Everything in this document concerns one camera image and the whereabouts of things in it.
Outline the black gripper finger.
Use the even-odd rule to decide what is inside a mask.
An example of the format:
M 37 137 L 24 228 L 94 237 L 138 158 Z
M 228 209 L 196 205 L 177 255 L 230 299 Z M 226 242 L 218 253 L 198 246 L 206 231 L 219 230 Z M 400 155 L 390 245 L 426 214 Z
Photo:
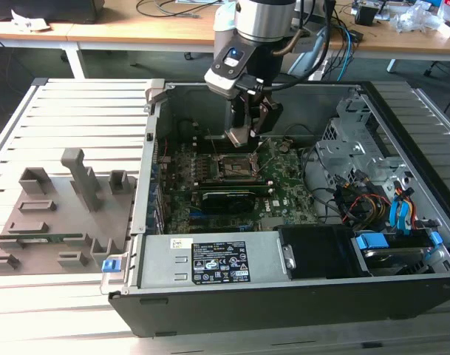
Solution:
M 251 108 L 253 106 L 253 96 L 251 94 L 238 94 L 231 100 L 231 127 L 251 128 L 252 115 Z
M 252 136 L 271 132 L 283 112 L 283 105 L 272 98 L 264 98 L 259 104 L 259 119 L 252 126 Z

